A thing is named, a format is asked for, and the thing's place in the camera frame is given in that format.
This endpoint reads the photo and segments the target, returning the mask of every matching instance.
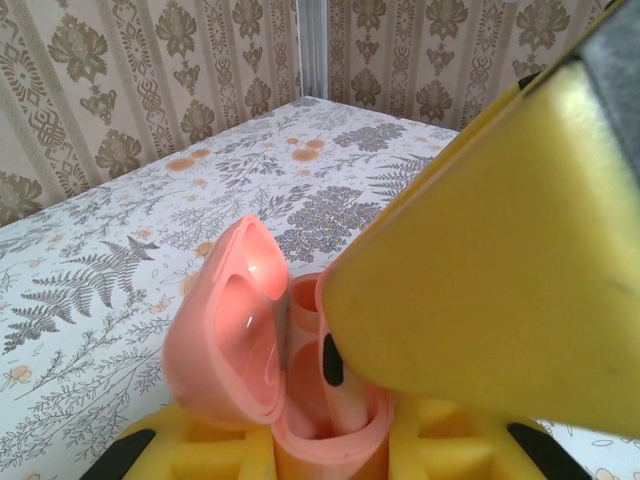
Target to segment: patterned wallpaper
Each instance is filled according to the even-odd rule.
[[[462,129],[607,0],[329,0],[331,99]]]
[[[300,96],[295,0],[0,0],[0,226]]]

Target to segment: earbud case lid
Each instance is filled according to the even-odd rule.
[[[225,430],[274,422],[285,381],[277,319],[289,270],[253,216],[229,227],[205,260],[171,324],[162,366],[174,400]]]

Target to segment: bed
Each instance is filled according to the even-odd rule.
[[[0,477],[79,478],[170,401],[163,333],[235,220],[321,270],[455,135],[307,97],[0,229]],[[542,424],[594,477],[640,479],[640,441]]]

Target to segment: wallpaper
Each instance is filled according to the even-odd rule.
[[[0,226],[300,96],[295,0],[0,0]]]
[[[461,130],[606,0],[329,0],[330,97]]]

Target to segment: floral bedsheet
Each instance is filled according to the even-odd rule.
[[[236,219],[318,271],[454,136],[304,98],[0,229],[0,478],[79,478],[167,404],[163,333]],[[545,426],[600,480],[640,479],[640,442]]]

